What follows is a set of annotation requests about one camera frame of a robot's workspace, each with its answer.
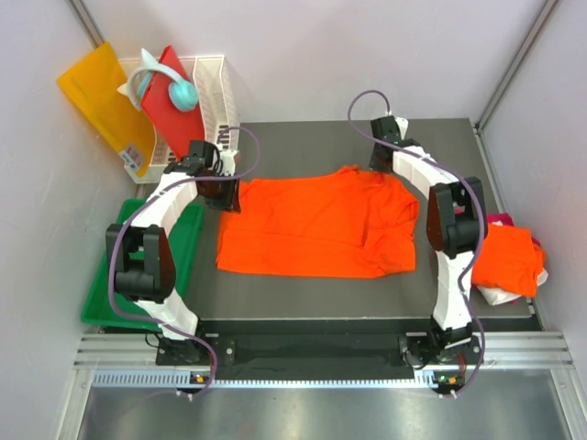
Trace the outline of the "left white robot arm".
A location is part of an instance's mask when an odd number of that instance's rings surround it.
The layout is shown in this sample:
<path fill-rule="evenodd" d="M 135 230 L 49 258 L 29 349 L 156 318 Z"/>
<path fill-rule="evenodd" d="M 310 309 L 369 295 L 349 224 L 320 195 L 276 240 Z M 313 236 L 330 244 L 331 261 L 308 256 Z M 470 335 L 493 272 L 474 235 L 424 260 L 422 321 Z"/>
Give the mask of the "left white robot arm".
<path fill-rule="evenodd" d="M 106 230 L 111 308 L 129 319 L 153 322 L 164 337 L 177 341 L 176 352 L 192 364 L 205 358 L 208 343 L 197 334 L 198 316 L 178 293 L 170 235 L 197 197 L 215 209 L 239 209 L 238 157 L 237 148 L 191 141 L 187 155 L 165 168 L 140 209 Z"/>

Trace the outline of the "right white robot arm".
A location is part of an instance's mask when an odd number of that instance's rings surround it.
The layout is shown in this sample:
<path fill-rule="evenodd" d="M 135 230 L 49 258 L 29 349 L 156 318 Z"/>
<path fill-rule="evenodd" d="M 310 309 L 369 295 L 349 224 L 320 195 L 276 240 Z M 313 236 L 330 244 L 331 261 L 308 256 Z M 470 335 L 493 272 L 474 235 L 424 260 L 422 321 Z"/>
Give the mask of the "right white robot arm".
<path fill-rule="evenodd" d="M 427 199 L 426 236 L 437 256 L 437 302 L 426 339 L 408 342 L 404 352 L 447 363 L 472 340 L 468 265 L 486 236 L 482 183 L 476 177 L 460 181 L 439 168 L 419 144 L 405 137 L 407 126 L 406 119 L 393 115 L 371 121 L 377 141 L 370 166 L 408 180 Z"/>

